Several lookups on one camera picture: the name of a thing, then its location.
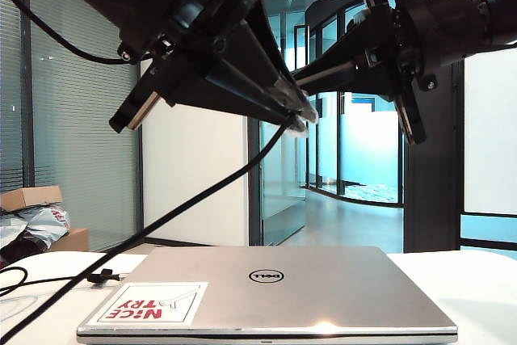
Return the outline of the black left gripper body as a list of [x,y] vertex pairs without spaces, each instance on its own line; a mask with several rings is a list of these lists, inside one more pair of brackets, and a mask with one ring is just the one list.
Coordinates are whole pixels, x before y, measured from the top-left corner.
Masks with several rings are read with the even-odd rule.
[[120,32],[119,55],[128,62],[150,55],[152,62],[120,105],[110,125],[136,128],[160,96],[166,61],[185,57],[206,74],[220,59],[224,36],[260,0],[119,0],[108,8]]

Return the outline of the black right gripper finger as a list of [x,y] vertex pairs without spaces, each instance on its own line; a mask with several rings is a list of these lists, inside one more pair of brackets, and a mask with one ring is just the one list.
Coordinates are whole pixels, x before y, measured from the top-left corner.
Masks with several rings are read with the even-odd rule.
[[297,85],[308,95],[325,92],[354,92],[371,95],[393,95],[387,69],[381,65],[360,69],[357,65],[338,65],[315,74],[297,72]]
[[389,37],[389,7],[374,6],[364,10],[364,19],[341,36],[321,56],[302,69],[307,78],[364,54],[366,49],[382,45]]

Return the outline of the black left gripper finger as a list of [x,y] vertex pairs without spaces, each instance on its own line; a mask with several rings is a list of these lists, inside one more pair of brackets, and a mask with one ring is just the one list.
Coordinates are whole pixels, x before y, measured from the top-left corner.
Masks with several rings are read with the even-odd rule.
[[279,103],[243,72],[227,61],[217,62],[206,74],[185,57],[166,61],[161,70],[160,96],[171,106],[201,107],[272,124],[282,124],[290,115],[288,129],[299,137],[307,127],[298,112]]
[[217,62],[230,63],[266,90],[275,101],[295,109],[303,121],[317,122],[316,109],[296,84],[281,57],[261,1],[251,6],[247,16],[220,38],[225,39],[225,47]]

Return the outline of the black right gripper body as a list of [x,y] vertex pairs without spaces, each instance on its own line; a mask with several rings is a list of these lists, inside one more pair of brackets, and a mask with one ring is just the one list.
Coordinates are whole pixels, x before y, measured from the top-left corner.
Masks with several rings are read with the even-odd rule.
[[380,95],[393,101],[406,141],[423,143],[427,136],[412,87],[423,71],[422,50],[409,7],[417,0],[364,0],[367,8],[354,17],[368,40],[365,56],[371,69],[387,72],[386,90]]

